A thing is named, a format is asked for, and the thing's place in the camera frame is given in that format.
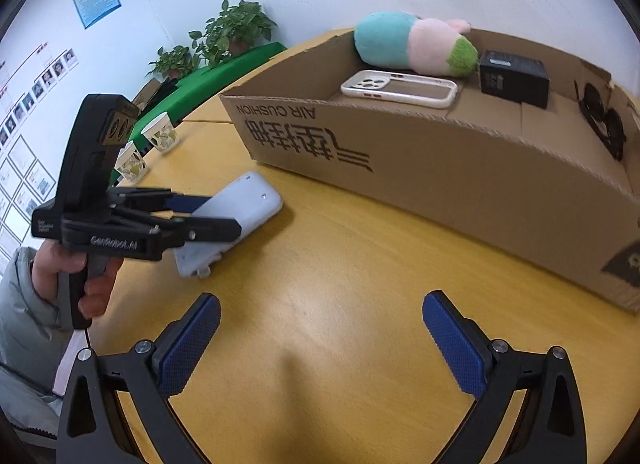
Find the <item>sleeve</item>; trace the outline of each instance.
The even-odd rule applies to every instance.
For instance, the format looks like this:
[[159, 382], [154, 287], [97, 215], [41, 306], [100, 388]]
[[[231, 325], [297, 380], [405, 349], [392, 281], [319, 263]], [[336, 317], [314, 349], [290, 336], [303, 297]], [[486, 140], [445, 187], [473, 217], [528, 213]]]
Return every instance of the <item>sleeve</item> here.
[[71, 332], [60, 328], [58, 308], [31, 283], [31, 247], [18, 249], [0, 282], [0, 361], [51, 388]]

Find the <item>teal and pink plush toy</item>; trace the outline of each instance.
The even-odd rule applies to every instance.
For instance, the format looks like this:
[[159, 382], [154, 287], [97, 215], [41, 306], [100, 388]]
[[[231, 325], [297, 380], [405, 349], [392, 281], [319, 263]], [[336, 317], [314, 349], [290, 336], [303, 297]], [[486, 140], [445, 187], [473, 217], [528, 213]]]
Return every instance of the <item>teal and pink plush toy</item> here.
[[379, 68], [413, 70], [422, 76], [462, 78], [475, 71], [478, 51], [466, 21], [419, 18], [407, 12], [374, 12], [356, 27], [356, 50]]

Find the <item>person's arm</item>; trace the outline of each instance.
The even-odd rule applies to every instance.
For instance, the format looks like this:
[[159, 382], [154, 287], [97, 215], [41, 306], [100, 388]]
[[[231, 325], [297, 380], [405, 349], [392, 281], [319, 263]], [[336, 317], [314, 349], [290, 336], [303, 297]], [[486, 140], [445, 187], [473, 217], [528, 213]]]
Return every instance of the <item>person's arm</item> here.
[[[53, 385], [71, 332], [60, 328], [58, 272], [75, 273], [86, 262], [51, 240], [40, 249], [16, 251], [0, 282], [0, 361], [45, 388]], [[105, 274], [89, 280], [79, 302], [82, 314], [104, 314], [122, 259], [112, 259]]]

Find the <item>paper cup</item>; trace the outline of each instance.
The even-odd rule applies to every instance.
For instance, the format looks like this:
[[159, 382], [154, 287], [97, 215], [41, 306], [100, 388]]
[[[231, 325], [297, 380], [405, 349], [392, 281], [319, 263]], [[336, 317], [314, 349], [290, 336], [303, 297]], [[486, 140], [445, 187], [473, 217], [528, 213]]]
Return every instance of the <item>paper cup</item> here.
[[161, 153], [168, 152], [180, 142], [174, 125], [169, 120], [169, 114], [165, 111], [142, 129], [142, 135]]
[[146, 173], [145, 160], [137, 150], [136, 145], [130, 140], [127, 145], [120, 150], [116, 159], [116, 170], [131, 183], [135, 184]]

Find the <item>screw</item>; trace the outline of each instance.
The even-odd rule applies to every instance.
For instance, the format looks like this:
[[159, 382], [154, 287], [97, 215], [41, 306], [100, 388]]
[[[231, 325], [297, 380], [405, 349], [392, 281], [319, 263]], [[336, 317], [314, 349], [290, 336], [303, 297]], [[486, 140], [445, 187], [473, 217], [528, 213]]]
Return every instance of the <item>screw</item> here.
[[496, 339], [491, 343], [491, 346], [498, 354], [504, 354], [509, 350], [509, 344], [504, 339]]
[[80, 361], [86, 361], [92, 355], [93, 355], [93, 352], [91, 351], [91, 349], [82, 349], [81, 351], [78, 352], [78, 359]]
[[148, 339], [143, 339], [142, 341], [138, 341], [136, 343], [136, 352], [138, 354], [146, 354], [153, 347], [154, 347], [154, 344], [152, 341], [149, 341]]
[[551, 353], [557, 359], [564, 359], [566, 357], [566, 351], [562, 347], [553, 347]]

